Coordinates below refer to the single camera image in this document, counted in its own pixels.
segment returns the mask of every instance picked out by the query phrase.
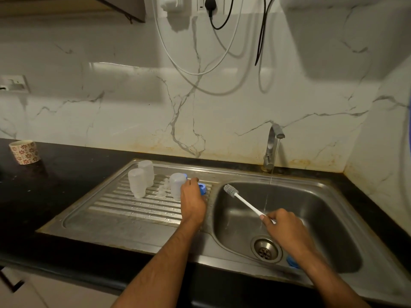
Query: sink drain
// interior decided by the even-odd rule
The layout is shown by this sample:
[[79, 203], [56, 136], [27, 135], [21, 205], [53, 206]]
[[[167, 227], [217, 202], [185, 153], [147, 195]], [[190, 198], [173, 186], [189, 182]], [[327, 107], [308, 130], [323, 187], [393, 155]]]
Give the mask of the sink drain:
[[282, 258], [282, 249], [269, 237], [261, 236], [252, 239], [251, 250], [264, 262], [276, 263]]

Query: forearm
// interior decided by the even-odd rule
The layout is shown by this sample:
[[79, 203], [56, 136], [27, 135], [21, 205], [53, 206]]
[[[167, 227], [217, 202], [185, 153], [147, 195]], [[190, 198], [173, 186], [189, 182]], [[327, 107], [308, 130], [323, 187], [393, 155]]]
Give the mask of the forearm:
[[320, 292], [327, 307], [369, 307], [320, 256], [311, 254], [298, 263]]
[[175, 307], [188, 252], [197, 231], [198, 225], [194, 222], [181, 224], [112, 308]]

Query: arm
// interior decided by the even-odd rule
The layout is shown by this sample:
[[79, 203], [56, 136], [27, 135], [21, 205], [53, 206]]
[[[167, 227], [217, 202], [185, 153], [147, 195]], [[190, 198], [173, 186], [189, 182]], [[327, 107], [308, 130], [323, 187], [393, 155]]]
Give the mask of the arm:
[[300, 265], [327, 307], [369, 307], [326, 263], [307, 228], [294, 213], [279, 209], [260, 218], [273, 237]]
[[176, 232], [132, 280], [112, 308], [176, 306], [191, 242], [206, 213], [197, 182], [198, 178], [194, 178], [181, 187], [182, 220]]

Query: cabinet handle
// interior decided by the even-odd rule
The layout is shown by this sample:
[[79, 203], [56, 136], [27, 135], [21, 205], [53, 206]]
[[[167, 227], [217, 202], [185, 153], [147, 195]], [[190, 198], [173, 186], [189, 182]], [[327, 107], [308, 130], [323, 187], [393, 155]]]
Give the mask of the cabinet handle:
[[6, 275], [2, 272], [4, 267], [0, 266], [0, 280], [4, 282], [4, 284], [9, 288], [10, 292], [15, 293], [17, 290], [24, 284], [23, 280], [18, 281], [15, 285], [13, 285], [10, 280], [6, 277]]

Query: brush head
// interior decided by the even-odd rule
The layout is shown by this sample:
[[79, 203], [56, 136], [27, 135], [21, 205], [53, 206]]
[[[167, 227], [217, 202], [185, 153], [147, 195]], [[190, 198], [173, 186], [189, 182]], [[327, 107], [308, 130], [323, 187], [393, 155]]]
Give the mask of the brush head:
[[227, 192], [230, 196], [235, 197], [234, 195], [237, 193], [238, 194], [238, 190], [235, 189], [233, 186], [227, 184], [224, 186], [224, 191]]

